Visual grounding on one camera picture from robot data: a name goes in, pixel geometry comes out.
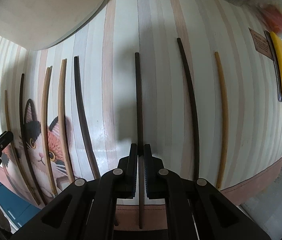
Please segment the cat face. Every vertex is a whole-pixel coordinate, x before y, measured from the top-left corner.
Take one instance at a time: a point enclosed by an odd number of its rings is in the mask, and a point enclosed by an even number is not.
[[[46,162],[43,155],[41,124],[37,121],[34,104],[31,99],[26,103],[24,124],[26,131],[25,140],[31,163],[41,171],[47,172]],[[48,148],[55,179],[66,176],[67,173],[60,143],[58,116],[52,121],[48,128]]]

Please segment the triangular cutout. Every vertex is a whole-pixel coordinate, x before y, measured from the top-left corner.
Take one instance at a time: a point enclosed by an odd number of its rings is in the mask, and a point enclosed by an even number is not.
[[[214,195],[210,195],[210,201],[222,228],[228,228],[239,222],[239,218]]]
[[[59,228],[63,217],[69,207],[72,196],[67,195],[58,205],[56,205],[49,213],[45,214],[41,221],[44,224]]]

